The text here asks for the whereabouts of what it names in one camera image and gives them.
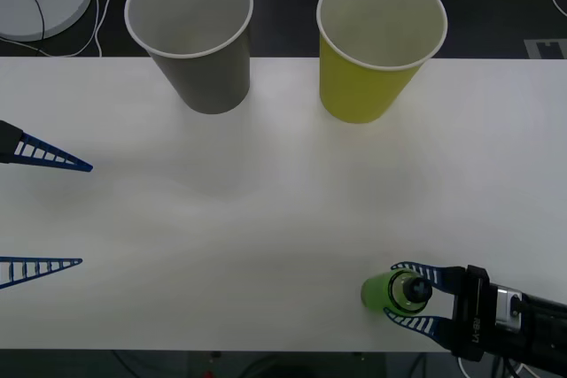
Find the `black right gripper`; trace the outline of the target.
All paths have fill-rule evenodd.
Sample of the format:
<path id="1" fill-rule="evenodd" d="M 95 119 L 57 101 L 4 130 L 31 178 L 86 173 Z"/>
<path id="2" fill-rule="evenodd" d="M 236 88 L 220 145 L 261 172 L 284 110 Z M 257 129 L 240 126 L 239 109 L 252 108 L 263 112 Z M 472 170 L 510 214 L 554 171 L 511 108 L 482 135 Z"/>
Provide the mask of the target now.
<path id="1" fill-rule="evenodd" d="M 427 336 L 442 348 L 463 359 L 480 361 L 487 353 L 523 359 L 532 348 L 525 295 L 494 284 L 485 269 L 477 266 L 437 267 L 401 262 L 392 270 L 405 270 L 418 277 L 403 284 L 403 294 L 412 303 L 428 301 L 432 289 L 455 297 L 454 321 L 439 316 L 407 316 L 384 308 L 385 316 L 398 326 Z"/>

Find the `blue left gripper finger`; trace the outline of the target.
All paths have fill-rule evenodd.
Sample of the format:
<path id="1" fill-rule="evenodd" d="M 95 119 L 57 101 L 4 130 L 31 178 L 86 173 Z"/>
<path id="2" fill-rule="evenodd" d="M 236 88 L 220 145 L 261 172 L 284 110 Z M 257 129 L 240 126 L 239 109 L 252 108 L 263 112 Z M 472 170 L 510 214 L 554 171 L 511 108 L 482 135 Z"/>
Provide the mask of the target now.
<path id="1" fill-rule="evenodd" d="M 1 257 L 0 289 L 30 282 L 80 265 L 82 258 Z"/>
<path id="2" fill-rule="evenodd" d="M 3 120 L 1 121 L 1 163 L 42 166 L 84 173 L 93 170 L 91 164 Z"/>

